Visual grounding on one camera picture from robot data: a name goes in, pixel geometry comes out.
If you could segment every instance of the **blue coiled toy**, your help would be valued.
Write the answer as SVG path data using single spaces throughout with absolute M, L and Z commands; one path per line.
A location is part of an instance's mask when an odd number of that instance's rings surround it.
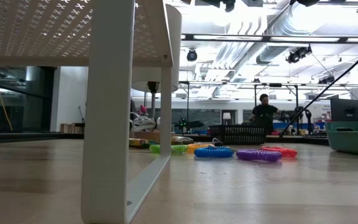
M 208 158 L 228 158 L 232 157 L 234 151 L 229 149 L 228 147 L 203 147 L 196 149 L 194 151 L 194 155 L 197 157 L 208 157 Z

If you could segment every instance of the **computer monitor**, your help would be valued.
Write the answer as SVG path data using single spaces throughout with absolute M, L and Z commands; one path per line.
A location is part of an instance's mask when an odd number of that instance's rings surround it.
M 332 121 L 358 121 L 358 100 L 331 99 Z

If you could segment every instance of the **purple coiled toy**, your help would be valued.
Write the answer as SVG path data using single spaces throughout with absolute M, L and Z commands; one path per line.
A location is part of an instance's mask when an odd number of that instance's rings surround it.
M 236 153 L 239 159 L 276 162 L 282 158 L 279 152 L 268 152 L 258 150 L 240 150 Z

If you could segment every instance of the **black crate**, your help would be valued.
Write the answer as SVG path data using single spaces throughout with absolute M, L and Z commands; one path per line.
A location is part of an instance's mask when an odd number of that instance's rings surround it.
M 259 145 L 265 143 L 267 130 L 260 126 L 213 125 L 209 127 L 212 138 L 225 145 Z

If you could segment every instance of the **man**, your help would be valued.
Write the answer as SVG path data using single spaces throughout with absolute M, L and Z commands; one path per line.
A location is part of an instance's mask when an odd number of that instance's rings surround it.
M 273 131 L 273 114 L 280 114 L 281 111 L 277 107 L 269 105 L 269 96 L 267 94 L 262 94 L 259 100 L 261 104 L 252 110 L 251 120 L 256 121 L 257 125 L 265 126 L 267 133 L 271 134 Z

